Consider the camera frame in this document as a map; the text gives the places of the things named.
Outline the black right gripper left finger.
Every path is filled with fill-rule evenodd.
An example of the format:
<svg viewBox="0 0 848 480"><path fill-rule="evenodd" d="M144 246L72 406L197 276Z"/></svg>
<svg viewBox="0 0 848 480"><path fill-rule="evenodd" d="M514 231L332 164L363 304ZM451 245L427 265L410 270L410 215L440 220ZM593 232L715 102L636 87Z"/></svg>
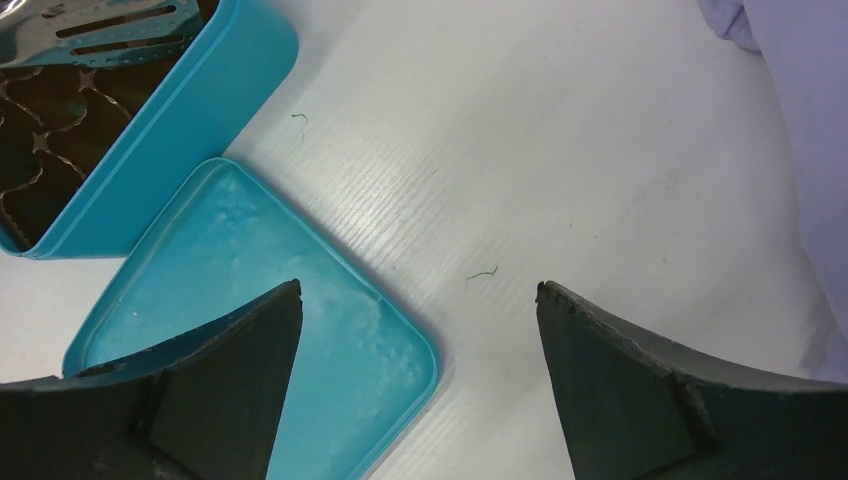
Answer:
<svg viewBox="0 0 848 480"><path fill-rule="evenodd" d="M1 387L5 479L262 479L303 320L291 280L136 353Z"/></svg>

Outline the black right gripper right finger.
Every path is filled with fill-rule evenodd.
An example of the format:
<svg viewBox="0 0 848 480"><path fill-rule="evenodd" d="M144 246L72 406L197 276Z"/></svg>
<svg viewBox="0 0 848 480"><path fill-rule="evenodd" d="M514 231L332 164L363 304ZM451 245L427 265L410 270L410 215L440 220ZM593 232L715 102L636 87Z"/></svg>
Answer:
<svg viewBox="0 0 848 480"><path fill-rule="evenodd" d="M843 479L847 389L726 361L538 285L578 479Z"/></svg>

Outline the teal chocolate box with dividers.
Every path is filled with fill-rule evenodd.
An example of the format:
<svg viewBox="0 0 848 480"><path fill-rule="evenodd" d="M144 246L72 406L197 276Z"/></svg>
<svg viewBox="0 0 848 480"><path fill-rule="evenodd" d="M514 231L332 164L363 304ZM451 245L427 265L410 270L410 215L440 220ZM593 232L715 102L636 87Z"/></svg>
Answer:
<svg viewBox="0 0 848 480"><path fill-rule="evenodd" d="M297 32L270 1L222 1L35 245L33 260L125 256L187 176L220 156L292 70Z"/></svg>

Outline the steel tongs white handle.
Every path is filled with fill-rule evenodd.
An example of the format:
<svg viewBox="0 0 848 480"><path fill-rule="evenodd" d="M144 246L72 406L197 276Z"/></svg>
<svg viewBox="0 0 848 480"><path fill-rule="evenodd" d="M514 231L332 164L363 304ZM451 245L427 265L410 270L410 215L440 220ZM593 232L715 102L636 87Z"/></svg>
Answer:
<svg viewBox="0 0 848 480"><path fill-rule="evenodd" d="M181 54L203 27L196 1L3 1L1 67L146 63Z"/></svg>

